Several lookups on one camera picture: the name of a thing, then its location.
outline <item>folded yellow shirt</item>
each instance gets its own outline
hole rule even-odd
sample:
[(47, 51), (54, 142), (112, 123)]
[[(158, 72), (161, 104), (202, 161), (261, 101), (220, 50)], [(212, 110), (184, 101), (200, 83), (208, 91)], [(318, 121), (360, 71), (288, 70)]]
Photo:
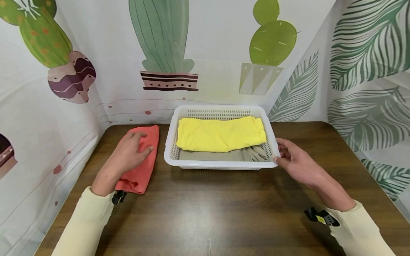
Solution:
[(229, 121), (179, 120), (177, 146), (183, 150), (229, 152), (265, 142), (262, 120), (253, 116)]

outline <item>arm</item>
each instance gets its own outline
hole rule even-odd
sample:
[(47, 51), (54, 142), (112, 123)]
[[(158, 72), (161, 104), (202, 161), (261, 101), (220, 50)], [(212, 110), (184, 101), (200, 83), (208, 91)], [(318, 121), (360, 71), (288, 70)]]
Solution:
[(278, 138), (277, 142), (281, 157), (275, 157), (275, 162), (292, 178), (313, 189), (326, 206), (326, 211), (338, 220), (340, 226), (330, 226), (330, 234), (336, 238), (347, 256), (395, 255), (361, 203), (354, 201), (301, 148), (289, 140)]
[(104, 226), (114, 207), (112, 197), (121, 176), (140, 165), (152, 147), (138, 153), (143, 133), (128, 133), (98, 172), (91, 187), (87, 187), (65, 227), (52, 256), (93, 256)]

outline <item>sleeve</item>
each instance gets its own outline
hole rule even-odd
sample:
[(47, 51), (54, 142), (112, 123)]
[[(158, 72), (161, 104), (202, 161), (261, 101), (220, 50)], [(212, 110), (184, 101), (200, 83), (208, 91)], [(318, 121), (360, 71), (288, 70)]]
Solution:
[(94, 256), (101, 233), (114, 207), (112, 197), (95, 195), (87, 187), (60, 237), (52, 256)]
[(356, 206), (347, 212), (326, 207), (326, 211), (340, 223), (339, 227), (330, 226), (330, 234), (347, 256), (394, 256), (363, 205), (355, 202)]

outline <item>white plastic basket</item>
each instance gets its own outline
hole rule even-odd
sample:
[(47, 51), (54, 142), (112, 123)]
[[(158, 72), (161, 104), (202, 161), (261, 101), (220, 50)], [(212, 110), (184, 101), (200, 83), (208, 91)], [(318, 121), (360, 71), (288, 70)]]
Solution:
[[(268, 162), (233, 162), (233, 161), (188, 161), (179, 160), (181, 149), (177, 147), (178, 121), (184, 117), (202, 120), (231, 120), (245, 116), (261, 118), (265, 129), (267, 142), (262, 144)], [(265, 110), (259, 106), (242, 105), (181, 105), (174, 111), (165, 142), (164, 159), (169, 165), (182, 169), (215, 169), (215, 170), (259, 170), (278, 166), (273, 162), (272, 155), (280, 156), (275, 134), (266, 116)]]

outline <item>wooden table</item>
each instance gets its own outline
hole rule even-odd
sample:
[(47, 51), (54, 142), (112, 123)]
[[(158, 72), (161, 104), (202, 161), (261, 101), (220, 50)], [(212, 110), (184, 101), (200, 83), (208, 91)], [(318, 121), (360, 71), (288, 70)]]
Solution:
[[(83, 190), (122, 136), (136, 125), (110, 127), (68, 196), (37, 256), (50, 255)], [(328, 227), (303, 210), (322, 205), (281, 168), (183, 170), (165, 163), (168, 125), (145, 195), (128, 193), (114, 208), (96, 255), (344, 255)], [(306, 150), (350, 196), (362, 202), (397, 255), (410, 255), (410, 225), (330, 125), (273, 123), (277, 137)]]

